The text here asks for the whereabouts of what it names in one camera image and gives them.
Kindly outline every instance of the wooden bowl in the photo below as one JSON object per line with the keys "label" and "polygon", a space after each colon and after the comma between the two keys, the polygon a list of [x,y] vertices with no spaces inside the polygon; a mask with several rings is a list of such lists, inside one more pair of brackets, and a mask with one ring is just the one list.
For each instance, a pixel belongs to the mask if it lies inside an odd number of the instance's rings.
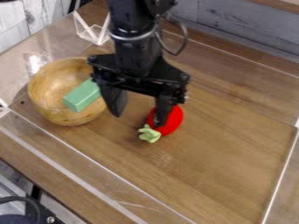
{"label": "wooden bowl", "polygon": [[84,58],[68,58],[53,61],[41,68],[32,77],[28,94],[33,106],[42,117],[64,126],[81,125],[90,122],[105,109],[102,98],[98,98],[78,113],[62,104],[62,97],[89,77],[92,67]]}

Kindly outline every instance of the green sponge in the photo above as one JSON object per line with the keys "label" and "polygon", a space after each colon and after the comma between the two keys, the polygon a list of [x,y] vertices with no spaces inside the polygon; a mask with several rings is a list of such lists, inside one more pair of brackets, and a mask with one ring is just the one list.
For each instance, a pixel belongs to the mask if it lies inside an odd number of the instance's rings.
{"label": "green sponge", "polygon": [[64,105],[74,112],[80,112],[98,97],[98,85],[86,79],[62,98]]}

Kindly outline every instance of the cable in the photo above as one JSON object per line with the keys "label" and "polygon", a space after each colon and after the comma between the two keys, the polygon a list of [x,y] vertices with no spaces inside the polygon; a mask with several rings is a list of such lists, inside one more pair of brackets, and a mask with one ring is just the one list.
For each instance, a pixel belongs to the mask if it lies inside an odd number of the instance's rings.
{"label": "cable", "polygon": [[36,202],[32,199],[12,196],[12,197],[1,198],[0,199],[0,205],[2,205],[5,203],[9,203],[9,202],[13,202],[13,201],[22,201],[22,202],[30,204],[30,206],[33,207],[33,209],[36,211],[36,224],[41,224],[41,210],[40,210]]}
{"label": "cable", "polygon": [[177,56],[177,55],[181,53],[181,51],[183,51],[183,49],[185,48],[187,43],[188,43],[188,30],[187,30],[187,28],[185,28],[183,22],[179,21],[179,20],[172,16],[172,14],[171,14],[169,12],[167,13],[165,17],[163,17],[163,19],[165,19],[168,22],[171,22],[172,24],[177,25],[177,26],[181,28],[183,42],[181,42],[181,46],[180,46],[180,48],[177,49],[177,51],[173,52],[173,51],[168,48],[168,46],[164,44],[163,39],[161,39],[161,36],[160,36],[160,33],[159,33],[157,31],[155,32],[155,37],[156,37],[156,39],[157,39],[157,41],[159,41],[159,44],[160,44],[160,46],[163,47],[163,49],[164,49],[171,55]]}

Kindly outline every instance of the green block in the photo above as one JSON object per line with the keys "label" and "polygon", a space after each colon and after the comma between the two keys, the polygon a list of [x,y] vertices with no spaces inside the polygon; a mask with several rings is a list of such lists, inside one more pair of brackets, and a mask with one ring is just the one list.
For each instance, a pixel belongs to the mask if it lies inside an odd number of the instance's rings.
{"label": "green block", "polygon": [[74,112],[80,112],[98,97],[98,85],[86,79],[62,98],[64,105]]}

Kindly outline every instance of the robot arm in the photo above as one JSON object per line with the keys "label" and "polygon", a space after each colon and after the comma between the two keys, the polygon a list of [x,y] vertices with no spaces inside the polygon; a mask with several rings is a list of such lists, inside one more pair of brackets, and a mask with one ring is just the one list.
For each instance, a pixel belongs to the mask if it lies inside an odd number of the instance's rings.
{"label": "robot arm", "polygon": [[127,90],[151,95],[156,105],[155,127],[165,125],[173,106],[184,103],[189,82],[189,75],[163,57],[165,46],[159,21],[175,4],[175,0],[108,0],[109,34],[116,53],[88,58],[92,78],[111,113],[121,115]]}

